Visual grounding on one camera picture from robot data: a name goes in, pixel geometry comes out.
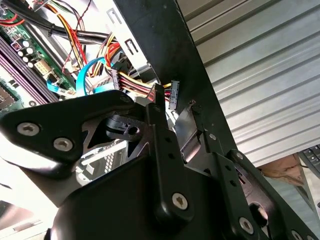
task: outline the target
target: black plastic bracket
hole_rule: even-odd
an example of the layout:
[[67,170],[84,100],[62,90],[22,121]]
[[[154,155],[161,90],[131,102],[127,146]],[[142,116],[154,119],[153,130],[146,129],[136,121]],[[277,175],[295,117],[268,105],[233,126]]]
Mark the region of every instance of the black plastic bracket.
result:
[[231,150],[227,157],[234,162],[234,165],[252,185],[246,197],[247,204],[249,206],[259,204],[265,210],[270,239],[294,240],[297,239],[295,238],[297,234],[302,239],[317,239],[242,152]]

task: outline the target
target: slotted hole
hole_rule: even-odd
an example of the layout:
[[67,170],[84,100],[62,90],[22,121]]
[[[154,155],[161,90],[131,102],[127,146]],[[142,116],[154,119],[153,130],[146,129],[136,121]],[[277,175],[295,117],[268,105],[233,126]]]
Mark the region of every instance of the slotted hole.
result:
[[237,186],[236,182],[235,182],[235,181],[233,181],[233,180],[231,180],[231,181],[230,181],[230,183],[231,183],[231,185],[232,185],[232,186],[234,186],[234,187],[236,187],[236,186]]

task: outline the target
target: black wire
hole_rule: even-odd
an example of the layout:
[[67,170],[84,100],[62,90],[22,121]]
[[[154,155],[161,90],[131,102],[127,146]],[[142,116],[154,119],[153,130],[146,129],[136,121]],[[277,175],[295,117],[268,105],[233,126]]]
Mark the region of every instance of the black wire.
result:
[[[63,27],[55,26],[53,23],[47,21],[43,17],[35,14],[31,10],[21,8],[17,4],[10,2],[10,0],[2,0],[1,2],[5,6],[7,6],[12,12],[16,13],[20,18],[24,19],[26,22],[35,25],[38,28],[48,30],[52,34],[67,38],[68,34]],[[79,41],[84,41],[87,43],[96,43],[102,44],[104,40],[109,36],[109,34],[102,33],[102,32],[93,32],[93,31],[77,31],[76,35]]]
[[[69,3],[67,3],[67,2],[65,2],[65,1],[63,1],[63,0],[55,0],[54,3],[57,4],[57,5],[60,5],[59,3],[62,3],[62,4],[64,4],[64,5],[66,5],[67,7],[64,7],[64,6],[62,6],[62,5],[60,5],[60,6],[61,6],[62,8],[65,8],[66,11],[68,11],[68,13],[73,14],[73,15],[75,16],[75,18],[76,18],[77,23],[80,23],[80,22],[82,23],[83,29],[81,29],[81,30],[83,30],[83,31],[86,30],[86,29],[85,29],[85,23],[84,23],[84,21],[81,19],[79,12],[78,12],[74,7],[72,7]],[[82,45],[83,45],[83,46],[82,46],[82,48],[83,48],[83,53],[84,53],[84,55],[86,55],[86,54],[87,54],[87,47],[86,47],[85,44],[82,44]]]
[[[47,7],[47,6],[46,6],[46,8],[47,8],[49,11],[51,11],[51,12],[54,13],[54,11],[51,10],[50,7]],[[58,17],[58,19],[60,20],[60,22],[62,23],[62,25],[63,25],[65,28],[68,27],[68,26],[66,26],[66,23],[63,22],[59,17]],[[77,56],[77,55],[76,55],[76,51],[75,51],[75,49],[77,49],[77,46],[76,46],[76,45],[73,45],[71,36],[69,36],[69,35],[68,35],[68,40],[69,40],[69,43],[70,43],[70,45],[71,45],[71,50],[72,50],[74,56]]]

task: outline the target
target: capacitor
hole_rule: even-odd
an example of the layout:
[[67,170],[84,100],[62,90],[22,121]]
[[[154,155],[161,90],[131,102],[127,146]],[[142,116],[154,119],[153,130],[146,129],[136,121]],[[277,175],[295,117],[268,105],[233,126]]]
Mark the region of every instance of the capacitor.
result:
[[22,42],[22,45],[23,45],[24,47],[28,48],[28,47],[30,47],[30,46],[32,45],[32,42],[31,42],[30,39],[24,40],[24,41]]
[[26,49],[21,49],[20,51],[17,52],[17,54],[22,58],[23,56],[27,55],[27,50]]
[[29,68],[32,69],[32,68],[35,66],[35,63],[36,63],[36,62],[37,62],[36,60],[31,60],[31,61],[28,62],[27,65],[28,65]]
[[24,57],[22,58],[22,60],[23,60],[24,62],[26,62],[26,63],[28,63],[31,59],[32,59],[31,56],[24,56]]
[[31,46],[31,47],[28,47],[28,48],[26,49],[26,52],[27,52],[28,54],[34,54],[34,53],[36,52],[36,49],[35,49],[35,47]]

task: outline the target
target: green circuit board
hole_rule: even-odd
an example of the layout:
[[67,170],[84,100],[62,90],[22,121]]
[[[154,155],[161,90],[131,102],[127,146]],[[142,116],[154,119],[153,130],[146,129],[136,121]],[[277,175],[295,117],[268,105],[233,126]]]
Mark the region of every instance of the green circuit board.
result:
[[[13,14],[8,12],[6,16],[2,16],[2,19],[11,19],[12,17]],[[51,68],[51,73],[58,80],[57,84],[63,86],[63,88],[66,90],[75,90],[73,86],[70,84],[69,80],[61,72],[61,70],[56,66],[56,64],[51,60],[51,58],[46,54],[46,52],[37,44],[37,42],[31,38],[31,36],[28,34],[28,31],[22,25],[13,27],[0,26],[0,34],[5,38],[5,40],[9,44],[18,43],[18,41],[21,40],[31,40],[31,46],[35,48],[35,52],[34,54],[32,54],[32,58],[35,60],[44,60],[47,63],[47,65]]]

